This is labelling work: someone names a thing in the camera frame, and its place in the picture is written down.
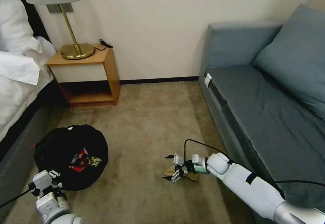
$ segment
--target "floor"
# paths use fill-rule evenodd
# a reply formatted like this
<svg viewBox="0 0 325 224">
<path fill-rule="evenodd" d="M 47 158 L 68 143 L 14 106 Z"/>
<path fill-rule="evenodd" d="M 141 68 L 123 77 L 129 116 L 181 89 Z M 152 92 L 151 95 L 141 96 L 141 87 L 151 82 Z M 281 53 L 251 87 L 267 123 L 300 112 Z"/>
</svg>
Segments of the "floor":
<svg viewBox="0 0 325 224">
<path fill-rule="evenodd" d="M 99 180 L 67 193 L 85 223 L 254 223 L 249 208 L 211 175 L 197 182 L 161 178 L 172 165 L 164 157 L 181 154 L 187 138 L 224 150 L 197 81 L 123 85 L 116 107 L 66 109 L 54 118 L 61 127 L 92 125 L 108 143 L 110 159 Z M 213 151 L 189 143 L 187 156 L 195 153 Z M 41 223 L 35 198 L 16 201 L 5 223 Z"/>
</svg>

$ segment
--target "backpack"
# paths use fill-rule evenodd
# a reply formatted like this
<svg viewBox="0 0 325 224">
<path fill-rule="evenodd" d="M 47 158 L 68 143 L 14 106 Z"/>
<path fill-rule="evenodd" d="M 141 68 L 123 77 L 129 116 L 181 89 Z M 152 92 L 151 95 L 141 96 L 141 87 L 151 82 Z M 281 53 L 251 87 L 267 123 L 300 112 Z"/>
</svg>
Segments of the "backpack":
<svg viewBox="0 0 325 224">
<path fill-rule="evenodd" d="M 39 172 L 54 170 L 63 190 L 90 187 L 108 162 L 108 146 L 103 134 L 90 125 L 71 125 L 50 131 L 35 145 Z"/>
</svg>

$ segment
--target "lamp stem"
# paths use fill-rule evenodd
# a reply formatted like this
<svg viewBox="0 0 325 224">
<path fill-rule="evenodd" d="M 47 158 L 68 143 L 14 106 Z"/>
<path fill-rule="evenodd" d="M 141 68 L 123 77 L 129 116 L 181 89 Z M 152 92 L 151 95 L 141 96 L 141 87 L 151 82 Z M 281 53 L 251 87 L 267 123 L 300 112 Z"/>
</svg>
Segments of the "lamp stem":
<svg viewBox="0 0 325 224">
<path fill-rule="evenodd" d="M 69 32 L 70 32 L 70 35 L 72 37 L 72 40 L 73 40 L 73 45 L 74 45 L 74 48 L 75 48 L 75 51 L 77 52 L 78 55 L 81 55 L 81 50 L 80 50 L 80 46 L 79 44 L 77 43 L 76 39 L 75 39 L 75 36 L 74 36 L 74 33 L 72 31 L 72 28 L 71 28 L 71 25 L 70 25 L 70 22 L 69 22 L 69 19 L 67 17 L 67 14 L 65 13 L 64 9 L 63 9 L 63 6 L 61 4 L 59 4 L 59 8 L 63 14 L 63 17 L 64 17 L 64 20 L 68 26 L 68 29 L 69 29 Z"/>
</svg>

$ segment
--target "baseboard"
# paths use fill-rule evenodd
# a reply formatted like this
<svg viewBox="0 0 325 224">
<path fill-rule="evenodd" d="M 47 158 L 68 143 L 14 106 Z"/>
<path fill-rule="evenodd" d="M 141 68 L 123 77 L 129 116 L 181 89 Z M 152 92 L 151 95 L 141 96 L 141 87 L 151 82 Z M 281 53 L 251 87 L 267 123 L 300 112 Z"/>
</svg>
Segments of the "baseboard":
<svg viewBox="0 0 325 224">
<path fill-rule="evenodd" d="M 178 81 L 196 81 L 199 76 L 192 77 L 173 77 L 161 79 L 142 79 L 142 80 L 121 80 L 120 84 L 147 84 L 147 83 L 165 83 L 165 82 L 178 82 Z"/>
</svg>

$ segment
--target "headboard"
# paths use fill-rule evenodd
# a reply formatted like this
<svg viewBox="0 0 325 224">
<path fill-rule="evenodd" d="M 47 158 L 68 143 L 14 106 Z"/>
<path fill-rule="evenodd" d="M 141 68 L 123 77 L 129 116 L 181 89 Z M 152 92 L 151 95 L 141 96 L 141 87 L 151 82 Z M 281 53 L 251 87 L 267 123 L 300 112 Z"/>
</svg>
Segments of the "headboard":
<svg viewBox="0 0 325 224">
<path fill-rule="evenodd" d="M 34 36 L 42 36 L 48 41 L 50 41 L 50 38 L 47 35 L 47 32 L 44 28 L 44 25 L 42 23 L 42 20 L 40 16 L 38 15 L 35 7 L 33 4 L 27 3 L 26 0 L 21 0 L 22 3 L 25 6 L 27 16 L 28 16 L 28 22 L 34 31 Z"/>
</svg>

